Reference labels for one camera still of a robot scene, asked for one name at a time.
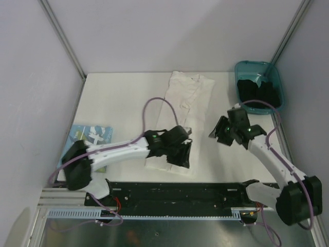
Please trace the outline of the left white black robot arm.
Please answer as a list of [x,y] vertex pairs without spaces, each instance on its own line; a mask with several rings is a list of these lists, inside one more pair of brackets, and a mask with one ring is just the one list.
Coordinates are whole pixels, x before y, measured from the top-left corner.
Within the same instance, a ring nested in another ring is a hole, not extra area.
[[175,126],[171,130],[147,130],[135,140],[117,144],[88,145],[78,140],[62,157],[66,187],[84,190],[107,206],[114,194],[107,180],[96,178],[93,172],[110,164],[162,156],[171,165],[189,168],[191,133],[190,127]]

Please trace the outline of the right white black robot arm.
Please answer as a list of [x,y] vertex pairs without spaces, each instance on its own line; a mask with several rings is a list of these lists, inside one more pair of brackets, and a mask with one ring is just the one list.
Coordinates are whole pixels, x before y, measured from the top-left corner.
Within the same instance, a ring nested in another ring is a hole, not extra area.
[[276,151],[265,130],[250,124],[244,109],[230,109],[227,114],[220,117],[209,137],[226,146],[233,142],[242,145],[265,166],[278,185],[273,188],[249,180],[245,189],[237,193],[237,201],[242,206],[250,206],[255,201],[275,209],[286,225],[312,220],[322,214],[321,181],[316,176],[308,177]]

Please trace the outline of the white t shirt flower print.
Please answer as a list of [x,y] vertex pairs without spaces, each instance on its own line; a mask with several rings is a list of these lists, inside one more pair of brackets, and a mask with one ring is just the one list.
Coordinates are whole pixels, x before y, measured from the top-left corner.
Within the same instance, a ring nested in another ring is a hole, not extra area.
[[166,158],[152,157],[147,159],[145,167],[173,174],[194,177],[198,169],[198,159],[202,135],[205,128],[206,112],[210,102],[215,81],[196,74],[188,76],[183,72],[174,71],[169,80],[169,87],[164,98],[173,106],[179,125],[190,127],[192,134],[189,168],[167,163]]

